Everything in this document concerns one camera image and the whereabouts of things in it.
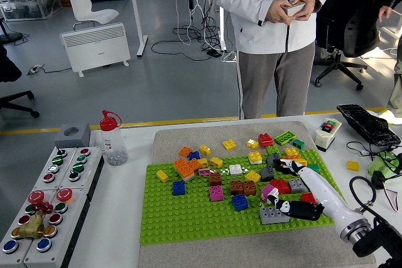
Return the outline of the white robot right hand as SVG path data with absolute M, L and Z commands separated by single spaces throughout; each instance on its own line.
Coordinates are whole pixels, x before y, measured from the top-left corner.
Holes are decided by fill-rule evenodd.
M 353 236 L 364 236 L 370 231 L 370 224 L 363 214 L 351 210 L 347 203 L 323 178 L 312 169 L 289 159 L 275 159 L 276 164 L 282 164 L 285 169 L 300 175 L 301 180 L 313 194 L 317 204 L 303 201 L 284 201 L 268 195 L 268 200 L 285 215 L 304 220 L 318 220 L 325 214 L 335 222 L 335 229 L 340 238 L 353 241 Z

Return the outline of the person's left hand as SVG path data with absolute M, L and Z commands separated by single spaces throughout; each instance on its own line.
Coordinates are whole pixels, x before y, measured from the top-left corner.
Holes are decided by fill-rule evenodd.
M 296 3 L 303 2 L 304 7 L 295 13 L 291 18 L 297 21 L 307 21 L 310 19 L 310 16 L 313 14 L 315 9 L 316 0 L 293 0 L 291 5 Z

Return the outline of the person's right hand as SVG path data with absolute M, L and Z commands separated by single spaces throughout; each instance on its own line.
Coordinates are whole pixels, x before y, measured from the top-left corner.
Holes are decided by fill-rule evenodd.
M 266 13 L 265 21 L 271 23 L 283 23 L 289 25 L 295 17 L 288 16 L 283 10 L 282 6 L 290 6 L 288 0 L 274 0 L 272 1 L 268 12 Z

